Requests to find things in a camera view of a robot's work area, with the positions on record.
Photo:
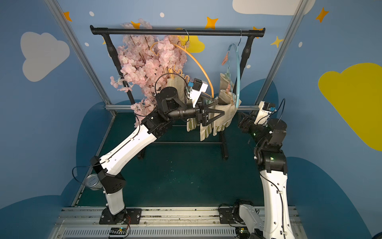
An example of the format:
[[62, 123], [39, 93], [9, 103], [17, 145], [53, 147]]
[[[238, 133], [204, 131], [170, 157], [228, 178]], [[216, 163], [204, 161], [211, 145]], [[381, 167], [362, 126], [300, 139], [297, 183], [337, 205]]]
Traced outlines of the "cream glove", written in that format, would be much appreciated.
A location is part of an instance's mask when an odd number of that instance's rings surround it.
[[187, 132], [190, 132], [194, 129], [196, 129], [200, 123], [197, 121], [196, 118], [191, 118], [187, 120]]
[[216, 105], [216, 110], [224, 111], [224, 115], [216, 119], [213, 122], [213, 135], [216, 136], [218, 132], [224, 131], [230, 126], [233, 117], [237, 112], [237, 107], [235, 104], [227, 105]]
[[220, 73], [220, 90], [218, 103], [220, 105], [233, 105], [235, 94], [233, 92], [233, 82], [227, 74]]
[[185, 103], [186, 97], [185, 97], [185, 82], [184, 80], [179, 76], [174, 76], [173, 78], [169, 78], [167, 82], [168, 87], [174, 87], [177, 89], [178, 97], [179, 99]]
[[204, 141], [213, 132], [213, 123], [203, 126], [200, 125], [200, 141]]

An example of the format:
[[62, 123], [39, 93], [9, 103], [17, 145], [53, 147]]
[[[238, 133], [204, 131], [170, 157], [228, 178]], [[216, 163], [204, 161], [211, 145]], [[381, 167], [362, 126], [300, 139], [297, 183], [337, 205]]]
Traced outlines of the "yellow clip hanger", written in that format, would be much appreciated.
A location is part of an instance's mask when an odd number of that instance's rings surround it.
[[209, 78], [209, 76], [208, 76], [208, 74], [207, 74], [207, 72], [205, 71], [205, 69], [203, 68], [203, 66], [199, 63], [199, 61], [190, 53], [190, 52], [188, 52], [187, 51], [187, 43], [189, 42], [189, 40], [190, 40], [190, 34], [189, 34], [189, 32], [186, 30], [186, 29], [184, 29], [184, 28], [182, 28], [182, 29], [180, 29], [181, 31], [185, 31], [185, 33], [186, 33], [186, 35], [187, 35], [187, 37], [188, 37], [188, 40], [185, 42], [185, 44], [184, 44], [184, 46], [182, 46], [182, 45], [177, 45], [177, 44], [173, 44], [172, 43], [172, 45], [174, 46], [174, 47], [176, 47], [176, 48], [178, 48], [178, 49], [180, 49], [181, 51], [183, 51], [186, 55], [188, 55], [196, 64], [197, 64], [197, 66], [200, 68], [200, 70], [203, 72], [203, 74], [204, 74], [204, 76], [206, 77], [206, 79], [207, 79], [207, 81], [208, 81], [208, 84], [209, 84], [209, 86], [210, 86], [210, 88], [211, 88], [211, 97], [214, 99], [215, 98], [215, 96], [214, 96], [214, 87], [213, 87], [213, 85], [212, 85], [212, 82], [211, 82], [211, 80], [210, 80], [210, 78]]

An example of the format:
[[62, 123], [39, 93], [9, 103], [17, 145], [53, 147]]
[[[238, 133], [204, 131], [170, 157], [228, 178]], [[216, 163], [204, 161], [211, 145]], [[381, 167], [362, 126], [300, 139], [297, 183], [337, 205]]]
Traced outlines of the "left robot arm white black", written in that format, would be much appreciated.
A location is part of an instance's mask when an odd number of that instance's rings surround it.
[[156, 94], [156, 108], [147, 115], [137, 129], [109, 153], [93, 157], [91, 165], [103, 187], [107, 212], [117, 216], [125, 210], [123, 192], [126, 181], [121, 175], [125, 165], [141, 150], [164, 135], [173, 121], [196, 119], [202, 126], [208, 126], [224, 116], [225, 112], [214, 109], [216, 99], [206, 104], [204, 90], [191, 89], [191, 103], [184, 103], [174, 87], [166, 87]]

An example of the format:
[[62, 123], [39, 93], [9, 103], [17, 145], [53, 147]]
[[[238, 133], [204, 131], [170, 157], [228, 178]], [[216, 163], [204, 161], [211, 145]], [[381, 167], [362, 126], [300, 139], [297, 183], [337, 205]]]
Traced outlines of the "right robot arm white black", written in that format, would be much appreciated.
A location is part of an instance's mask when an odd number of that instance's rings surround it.
[[258, 123], [254, 116], [245, 115], [239, 128], [256, 143], [254, 159], [263, 186], [265, 219], [249, 201], [238, 200], [234, 220], [247, 227], [252, 239], [293, 239], [287, 203], [287, 158], [282, 151], [287, 124], [281, 119]]

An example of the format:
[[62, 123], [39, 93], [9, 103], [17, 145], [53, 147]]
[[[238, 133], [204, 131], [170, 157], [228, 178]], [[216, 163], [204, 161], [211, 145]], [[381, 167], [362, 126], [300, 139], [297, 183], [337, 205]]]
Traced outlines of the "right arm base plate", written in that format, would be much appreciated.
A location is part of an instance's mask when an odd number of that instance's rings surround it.
[[233, 208], [229, 206], [218, 207], [219, 221], [221, 224], [234, 225], [237, 224], [233, 215]]

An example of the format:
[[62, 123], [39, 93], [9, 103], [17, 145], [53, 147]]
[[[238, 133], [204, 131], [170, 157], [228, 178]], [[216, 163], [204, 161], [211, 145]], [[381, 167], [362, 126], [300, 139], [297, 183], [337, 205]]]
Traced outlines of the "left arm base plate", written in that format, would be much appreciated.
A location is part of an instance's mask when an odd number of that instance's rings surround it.
[[100, 225], [116, 225], [116, 224], [129, 224], [138, 225], [140, 223], [140, 218], [142, 214], [142, 209], [140, 208], [126, 208], [121, 212], [113, 215], [109, 208], [106, 207], [101, 214], [99, 224]]

